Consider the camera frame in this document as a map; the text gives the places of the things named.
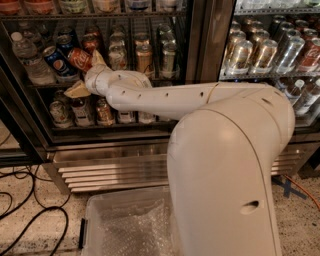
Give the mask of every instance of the water bottle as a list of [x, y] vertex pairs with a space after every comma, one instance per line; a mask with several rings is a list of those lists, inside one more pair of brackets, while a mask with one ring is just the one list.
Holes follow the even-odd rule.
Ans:
[[21, 33], [11, 34], [12, 50], [28, 73], [28, 77], [36, 85], [52, 84], [56, 79], [42, 58], [37, 47]]
[[38, 51], [42, 53], [44, 50], [44, 40], [39, 33], [39, 31], [28, 21], [20, 21], [19, 22], [19, 32], [25, 38], [28, 38], [35, 44], [38, 48]]

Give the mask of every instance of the bottle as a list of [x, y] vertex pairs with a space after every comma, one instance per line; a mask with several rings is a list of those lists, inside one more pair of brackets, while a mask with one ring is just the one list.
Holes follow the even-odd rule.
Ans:
[[284, 91], [285, 95], [287, 96], [292, 106], [300, 98], [303, 86], [304, 86], [304, 81], [301, 79], [298, 79], [297, 81], [295, 81], [294, 84], [289, 84], [288, 87], [285, 89]]
[[19, 32], [23, 37], [28, 38], [35, 44], [38, 51], [42, 53], [44, 50], [44, 40], [41, 37], [39, 31], [28, 21], [19, 22]]
[[55, 83], [56, 79], [37, 47], [19, 32], [12, 33], [11, 38], [12, 50], [26, 69], [31, 82], [38, 85]]
[[301, 97], [294, 104], [293, 109], [297, 116], [306, 114], [313, 103], [320, 97], [320, 78], [316, 81], [310, 79], [307, 81], [302, 91]]

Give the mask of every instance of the shelf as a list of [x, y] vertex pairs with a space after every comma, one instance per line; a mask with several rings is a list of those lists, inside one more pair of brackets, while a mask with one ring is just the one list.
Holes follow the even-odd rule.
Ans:
[[239, 10], [234, 15], [270, 15], [270, 14], [306, 14], [319, 13], [320, 8], [292, 8], [292, 9], [256, 9], [256, 10]]
[[0, 21], [18, 21], [18, 20], [79, 20], [79, 19], [114, 19], [114, 18], [152, 18], [152, 17], [184, 17], [186, 11], [178, 12], [131, 12], [114, 14], [56, 14], [56, 15], [8, 15], [1, 16]]

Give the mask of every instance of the terrazzo floor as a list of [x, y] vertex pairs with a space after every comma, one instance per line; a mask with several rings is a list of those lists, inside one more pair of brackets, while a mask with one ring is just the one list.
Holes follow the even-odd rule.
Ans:
[[[1, 173], [10, 173], [12, 168], [0, 169]], [[43, 169], [38, 176], [48, 179]], [[294, 179], [320, 200], [320, 178]], [[17, 179], [10, 176], [0, 179], [0, 191], [13, 195], [13, 206], [17, 206], [30, 191], [31, 179]], [[61, 195], [51, 182], [36, 180], [36, 195], [45, 206], [60, 206], [66, 195]], [[316, 205], [284, 178], [278, 177], [273, 183], [273, 195], [284, 256], [320, 255], [320, 212]], [[78, 256], [81, 218], [85, 216], [86, 203], [92, 194], [72, 194], [63, 207], [69, 215], [69, 227], [66, 236], [54, 255]], [[0, 195], [0, 215], [8, 207], [8, 197]], [[0, 252], [8, 248], [27, 223], [43, 208], [35, 201], [34, 195], [18, 211], [0, 219]], [[65, 225], [62, 212], [50, 211], [41, 215], [25, 233], [21, 240], [5, 255], [50, 255], [61, 236]]]

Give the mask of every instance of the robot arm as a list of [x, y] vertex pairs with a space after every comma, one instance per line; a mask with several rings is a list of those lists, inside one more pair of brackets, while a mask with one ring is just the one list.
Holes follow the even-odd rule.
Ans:
[[248, 83], [149, 88], [143, 74], [102, 66], [86, 86], [120, 111], [180, 120], [167, 163], [184, 255], [281, 255], [270, 175], [294, 130], [284, 95]]

